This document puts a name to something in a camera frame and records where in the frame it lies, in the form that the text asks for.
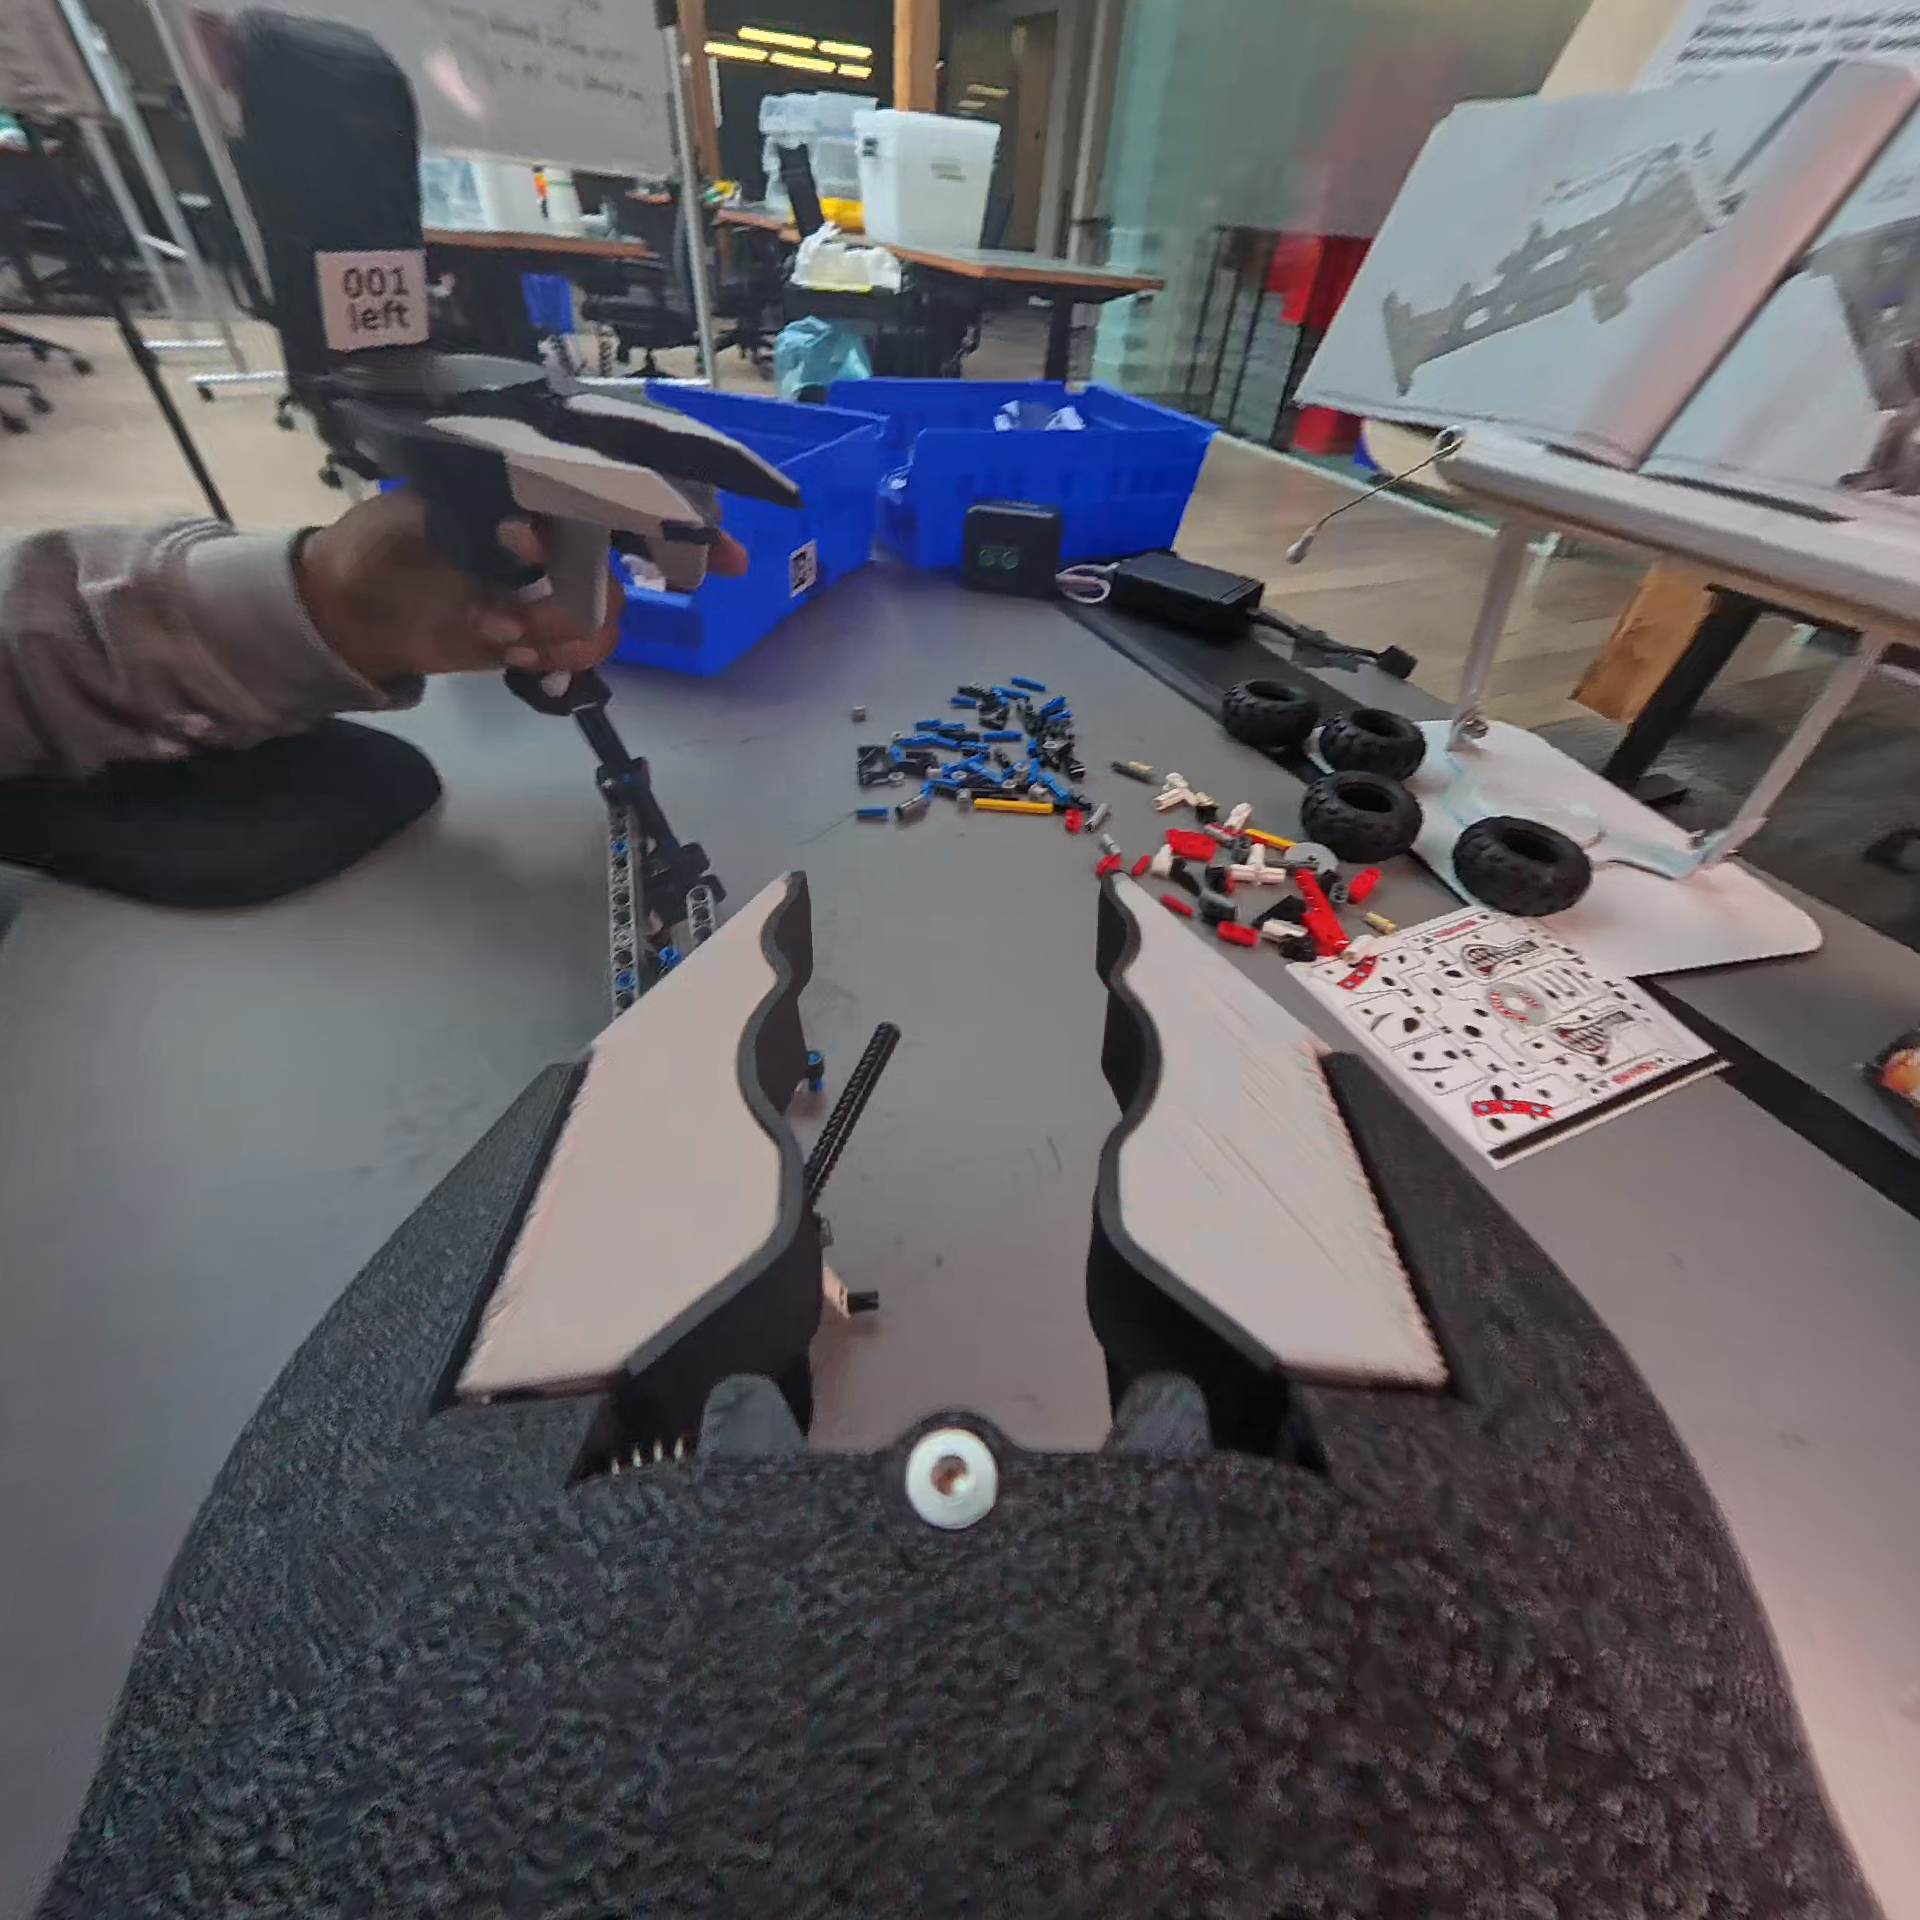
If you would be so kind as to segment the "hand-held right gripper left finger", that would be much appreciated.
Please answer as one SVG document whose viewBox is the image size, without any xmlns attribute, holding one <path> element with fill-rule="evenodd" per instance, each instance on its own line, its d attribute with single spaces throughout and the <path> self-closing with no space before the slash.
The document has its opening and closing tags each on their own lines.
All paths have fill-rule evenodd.
<svg viewBox="0 0 1920 1920">
<path fill-rule="evenodd" d="M 460 1401 L 700 1401 L 819 1332 L 811 880 L 778 874 L 590 1047 L 452 1377 Z"/>
</svg>

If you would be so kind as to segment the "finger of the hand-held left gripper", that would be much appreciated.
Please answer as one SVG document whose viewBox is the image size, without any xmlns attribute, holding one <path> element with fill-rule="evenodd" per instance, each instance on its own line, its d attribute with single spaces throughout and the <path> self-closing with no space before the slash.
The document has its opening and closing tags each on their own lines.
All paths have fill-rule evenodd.
<svg viewBox="0 0 1920 1920">
<path fill-rule="evenodd" d="M 659 588 L 700 588 L 713 551 L 713 482 L 662 463 L 626 463 L 590 445 L 565 445 L 524 420 L 430 413 L 434 450 L 460 450 L 476 480 L 501 480 L 501 519 L 540 519 L 545 588 L 600 588 L 607 551 L 632 541 Z"/>
<path fill-rule="evenodd" d="M 781 511 L 804 504 L 793 473 L 669 405 L 615 393 L 563 393 L 563 442 L 620 466 L 650 466 L 680 482 L 753 497 Z"/>
</svg>

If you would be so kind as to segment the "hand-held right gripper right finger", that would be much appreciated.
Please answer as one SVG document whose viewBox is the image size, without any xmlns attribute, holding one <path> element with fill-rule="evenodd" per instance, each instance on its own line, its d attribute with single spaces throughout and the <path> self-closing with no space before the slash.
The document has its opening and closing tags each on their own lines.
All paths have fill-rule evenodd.
<svg viewBox="0 0 1920 1920">
<path fill-rule="evenodd" d="M 1236 1359 L 1313 1383 L 1445 1383 L 1331 1048 L 1133 874 L 1096 880 L 1096 1230 Z"/>
</svg>

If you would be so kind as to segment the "grey black toy chassis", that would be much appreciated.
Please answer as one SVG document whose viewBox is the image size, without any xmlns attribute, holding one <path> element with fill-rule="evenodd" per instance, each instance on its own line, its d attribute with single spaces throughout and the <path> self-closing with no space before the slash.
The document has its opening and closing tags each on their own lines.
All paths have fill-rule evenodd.
<svg viewBox="0 0 1920 1920">
<path fill-rule="evenodd" d="M 563 718 L 584 737 L 596 763 L 596 792 L 605 800 L 607 1013 L 617 1017 L 719 934 L 724 883 L 713 880 L 710 860 L 665 825 L 650 763 L 626 752 L 607 721 L 607 688 L 596 676 L 540 676 L 533 688 L 540 699 L 558 699 Z M 819 1214 L 819 1196 L 890 1066 L 898 1047 L 902 1027 L 873 1024 L 811 1144 L 804 1196 L 822 1230 L 822 1247 L 829 1232 Z M 873 1290 L 847 1290 L 829 1267 L 822 1267 L 822 1298 L 844 1318 L 877 1309 Z"/>
</svg>

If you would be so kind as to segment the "building instruction booklet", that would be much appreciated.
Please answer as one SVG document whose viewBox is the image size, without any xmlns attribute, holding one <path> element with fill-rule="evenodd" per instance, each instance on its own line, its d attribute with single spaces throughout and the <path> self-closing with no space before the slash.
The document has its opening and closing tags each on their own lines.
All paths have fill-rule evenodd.
<svg viewBox="0 0 1920 1920">
<path fill-rule="evenodd" d="M 1912 110 L 1915 68 L 1891 62 L 1466 99 L 1299 400 L 1640 466 Z"/>
</svg>

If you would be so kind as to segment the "person's left forearm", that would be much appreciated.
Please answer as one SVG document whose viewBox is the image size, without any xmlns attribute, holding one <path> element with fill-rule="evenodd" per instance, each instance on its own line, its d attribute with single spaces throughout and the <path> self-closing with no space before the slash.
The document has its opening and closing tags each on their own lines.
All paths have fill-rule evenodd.
<svg viewBox="0 0 1920 1920">
<path fill-rule="evenodd" d="M 91 779 L 417 704 L 421 676 L 367 680 L 321 640 L 304 541 L 214 519 L 2 541 L 0 776 Z"/>
</svg>

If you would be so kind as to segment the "grey desk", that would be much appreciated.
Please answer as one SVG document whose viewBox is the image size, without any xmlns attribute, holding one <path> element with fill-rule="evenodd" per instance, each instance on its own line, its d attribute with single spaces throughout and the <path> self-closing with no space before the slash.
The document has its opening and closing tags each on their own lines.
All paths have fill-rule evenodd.
<svg viewBox="0 0 1920 1920">
<path fill-rule="evenodd" d="M 862 571 L 713 684 L 617 676 L 731 903 L 801 867 L 804 1035 L 902 1048 L 825 1187 L 877 1316 L 812 1349 L 819 1443 L 972 1405 L 1106 1434 L 1085 1318 L 1099 1076 L 1092 853 L 1045 825 L 851 818 L 847 721 L 958 680 L 1068 692 L 1096 763 L 1289 779 L 1045 607 Z M 342 880 L 170 915 L 2 880 L 2 1918 L 29 1918 L 128 1648 L 254 1405 L 339 1290 L 605 1024 L 587 751 L 491 680 L 386 728 L 444 807 Z M 1915 1221 L 1730 1076 L 1482 1173 L 1664 1396 L 1767 1607 L 1834 1812 L 1915 1918 Z"/>
</svg>

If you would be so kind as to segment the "black desk mat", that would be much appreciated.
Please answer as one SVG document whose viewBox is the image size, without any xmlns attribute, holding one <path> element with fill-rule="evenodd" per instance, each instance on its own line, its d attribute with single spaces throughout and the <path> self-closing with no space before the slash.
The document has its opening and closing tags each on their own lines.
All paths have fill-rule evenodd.
<svg viewBox="0 0 1920 1920">
<path fill-rule="evenodd" d="M 1378 704 L 1413 721 L 1445 713 L 1436 699 L 1378 676 L 1375 662 L 1342 668 L 1319 651 L 1299 657 L 1269 619 L 1194 638 L 1133 609 L 1063 609 L 1205 713 L 1245 680 L 1308 684 L 1327 709 Z M 1915 1119 L 1864 1076 L 1881 1047 L 1915 1027 L 1915 955 L 1790 883 L 1786 898 L 1811 909 L 1816 955 L 1652 974 L 1652 998 L 1722 1053 L 1739 1098 L 1915 1214 Z"/>
</svg>

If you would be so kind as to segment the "white task instruction poster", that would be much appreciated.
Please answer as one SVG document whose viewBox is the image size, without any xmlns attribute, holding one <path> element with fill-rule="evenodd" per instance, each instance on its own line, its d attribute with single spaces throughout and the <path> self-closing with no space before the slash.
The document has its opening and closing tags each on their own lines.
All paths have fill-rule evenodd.
<svg viewBox="0 0 1920 1920">
<path fill-rule="evenodd" d="M 1920 68 L 1915 0 L 1690 0 L 1632 86 L 1694 81 L 1804 62 Z"/>
</svg>

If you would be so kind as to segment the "person's left hand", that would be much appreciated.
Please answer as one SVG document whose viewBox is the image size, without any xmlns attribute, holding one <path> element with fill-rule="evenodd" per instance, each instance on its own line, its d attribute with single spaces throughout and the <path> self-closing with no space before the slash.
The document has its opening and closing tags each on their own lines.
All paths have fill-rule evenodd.
<svg viewBox="0 0 1920 1920">
<path fill-rule="evenodd" d="M 426 537 L 409 493 L 370 497 L 301 537 L 291 573 L 325 651 L 384 692 L 452 676 L 573 676 L 617 651 L 617 582 L 605 588 L 605 619 L 584 627 L 546 597 L 468 580 Z"/>
</svg>

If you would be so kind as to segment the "teal plastic bag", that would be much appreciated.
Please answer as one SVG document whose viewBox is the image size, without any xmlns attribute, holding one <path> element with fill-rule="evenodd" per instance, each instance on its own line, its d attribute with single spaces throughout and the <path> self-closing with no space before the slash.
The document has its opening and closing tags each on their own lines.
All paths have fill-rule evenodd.
<svg viewBox="0 0 1920 1920">
<path fill-rule="evenodd" d="M 864 336 L 836 318 L 793 318 L 773 336 L 773 396 L 786 405 L 822 405 L 829 383 L 870 380 Z"/>
</svg>

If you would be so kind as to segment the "blue labelled storage bin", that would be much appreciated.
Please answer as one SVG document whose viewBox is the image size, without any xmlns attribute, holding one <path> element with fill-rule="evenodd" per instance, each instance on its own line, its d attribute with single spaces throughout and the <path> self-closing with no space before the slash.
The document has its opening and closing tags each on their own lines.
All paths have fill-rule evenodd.
<svg viewBox="0 0 1920 1920">
<path fill-rule="evenodd" d="M 735 580 L 710 573 L 697 592 L 665 592 L 642 582 L 637 563 L 626 563 L 626 609 L 615 657 L 713 680 L 786 615 L 870 568 L 873 497 L 887 466 L 882 420 L 847 405 L 710 393 L 669 380 L 650 380 L 642 396 L 753 450 L 801 486 L 797 511 L 719 493 L 724 528 L 749 551 L 749 571 Z"/>
</svg>

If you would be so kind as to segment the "whiteboard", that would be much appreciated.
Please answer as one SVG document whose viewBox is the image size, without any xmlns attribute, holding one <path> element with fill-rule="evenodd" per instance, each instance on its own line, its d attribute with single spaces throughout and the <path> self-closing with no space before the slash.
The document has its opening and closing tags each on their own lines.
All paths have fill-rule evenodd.
<svg viewBox="0 0 1920 1920">
<path fill-rule="evenodd" d="M 669 180 L 676 78 L 650 0 L 342 0 L 404 68 L 421 142 L 448 158 Z"/>
</svg>

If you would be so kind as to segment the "pile of red white pieces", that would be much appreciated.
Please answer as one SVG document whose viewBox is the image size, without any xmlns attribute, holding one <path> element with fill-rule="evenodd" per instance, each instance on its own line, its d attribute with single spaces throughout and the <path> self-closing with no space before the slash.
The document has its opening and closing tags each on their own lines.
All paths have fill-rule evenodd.
<svg viewBox="0 0 1920 1920">
<path fill-rule="evenodd" d="M 1112 763 L 1141 807 L 1096 800 L 1085 838 L 1096 874 L 1134 880 L 1147 903 L 1220 951 L 1269 951 L 1278 962 L 1368 960 L 1393 929 L 1375 915 L 1378 867 L 1342 863 L 1306 829 L 1269 829 L 1248 800 L 1220 807 L 1180 771 Z"/>
</svg>

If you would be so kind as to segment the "toy sticker sheet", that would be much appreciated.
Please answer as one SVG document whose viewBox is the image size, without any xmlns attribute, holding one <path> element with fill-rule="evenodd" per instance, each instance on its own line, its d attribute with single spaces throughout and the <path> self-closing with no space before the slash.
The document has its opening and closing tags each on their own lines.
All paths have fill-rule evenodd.
<svg viewBox="0 0 1920 1920">
<path fill-rule="evenodd" d="M 1289 971 L 1395 1095 L 1496 1168 L 1722 1072 L 1640 983 L 1536 920 L 1469 906 Z"/>
</svg>

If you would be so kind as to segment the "black sensor box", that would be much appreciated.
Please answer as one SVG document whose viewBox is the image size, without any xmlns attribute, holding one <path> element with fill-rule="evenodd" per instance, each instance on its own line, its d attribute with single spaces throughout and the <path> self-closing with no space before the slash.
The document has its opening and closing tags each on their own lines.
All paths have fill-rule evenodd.
<svg viewBox="0 0 1920 1920">
<path fill-rule="evenodd" d="M 1035 499 L 972 499 L 963 519 L 958 580 L 972 592 L 1059 597 L 1063 511 Z"/>
</svg>

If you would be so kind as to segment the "white cooler box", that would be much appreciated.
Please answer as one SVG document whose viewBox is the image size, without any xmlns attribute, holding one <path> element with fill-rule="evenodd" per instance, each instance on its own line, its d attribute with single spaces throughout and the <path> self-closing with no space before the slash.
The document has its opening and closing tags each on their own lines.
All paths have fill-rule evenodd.
<svg viewBox="0 0 1920 1920">
<path fill-rule="evenodd" d="M 998 135 L 999 125 L 973 113 L 851 110 L 864 241 L 980 249 Z"/>
</svg>

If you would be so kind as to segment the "black toy tyre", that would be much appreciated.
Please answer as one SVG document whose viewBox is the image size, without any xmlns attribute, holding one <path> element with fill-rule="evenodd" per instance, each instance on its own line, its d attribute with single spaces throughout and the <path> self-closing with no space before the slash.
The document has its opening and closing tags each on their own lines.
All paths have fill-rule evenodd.
<svg viewBox="0 0 1920 1920">
<path fill-rule="evenodd" d="M 1556 829 L 1494 816 L 1456 830 L 1455 883 L 1496 915 L 1549 920 L 1589 898 L 1591 863 Z"/>
<path fill-rule="evenodd" d="M 1429 737 L 1393 709 L 1355 704 L 1319 728 L 1313 760 L 1327 771 L 1356 771 L 1404 782 L 1429 760 Z"/>
<path fill-rule="evenodd" d="M 1303 787 L 1303 839 L 1325 844 L 1342 863 L 1389 863 L 1419 844 L 1425 807 L 1401 779 L 1371 771 L 1331 771 Z"/>
<path fill-rule="evenodd" d="M 1220 699 L 1220 728 L 1228 740 L 1258 752 L 1303 752 L 1319 718 L 1319 699 L 1299 684 L 1245 680 Z"/>
</svg>

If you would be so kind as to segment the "pile of blue black pins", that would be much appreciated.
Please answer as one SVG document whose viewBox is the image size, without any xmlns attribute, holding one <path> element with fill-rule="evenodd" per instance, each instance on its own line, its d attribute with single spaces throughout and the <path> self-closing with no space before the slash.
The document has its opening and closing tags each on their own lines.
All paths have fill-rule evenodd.
<svg viewBox="0 0 1920 1920">
<path fill-rule="evenodd" d="M 940 808 L 1054 818 L 1085 838 L 1109 825 L 1072 699 L 1027 676 L 958 684 L 934 713 L 862 737 L 851 782 L 857 825 L 911 829 Z"/>
</svg>

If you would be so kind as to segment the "black power adapter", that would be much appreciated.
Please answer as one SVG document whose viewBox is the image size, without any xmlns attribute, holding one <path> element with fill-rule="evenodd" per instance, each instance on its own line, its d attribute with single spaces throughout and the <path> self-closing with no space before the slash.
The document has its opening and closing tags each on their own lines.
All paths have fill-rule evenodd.
<svg viewBox="0 0 1920 1920">
<path fill-rule="evenodd" d="M 1106 607 L 1189 638 L 1239 638 L 1263 615 L 1263 580 L 1199 568 L 1180 553 L 1112 563 Z"/>
</svg>

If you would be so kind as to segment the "white book stand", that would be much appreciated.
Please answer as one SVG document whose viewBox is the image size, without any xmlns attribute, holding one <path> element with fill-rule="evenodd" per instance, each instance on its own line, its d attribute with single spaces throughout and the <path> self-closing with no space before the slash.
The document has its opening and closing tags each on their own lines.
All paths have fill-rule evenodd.
<svg viewBox="0 0 1920 1920">
<path fill-rule="evenodd" d="M 1806 519 L 1786 504 L 1591 466 L 1482 429 L 1441 435 L 1441 469 L 1455 493 L 1496 519 L 1496 541 L 1455 713 L 1425 721 L 1429 763 L 1413 792 L 1429 825 L 1419 860 L 1461 893 L 1455 839 L 1469 818 L 1513 808 L 1525 825 L 1570 830 L 1591 860 L 1591 883 L 1563 915 L 1563 936 L 1611 974 L 1704 971 L 1818 951 L 1816 920 L 1738 867 L 1738 853 L 1885 651 L 1915 644 L 1915 515 L 1842 499 L 1834 519 Z M 1860 638 L 1722 829 L 1684 838 L 1580 763 L 1530 746 L 1521 728 L 1488 721 L 1478 692 L 1536 531 L 1570 531 L 1645 563 L 1684 563 L 1713 588 Z"/>
</svg>

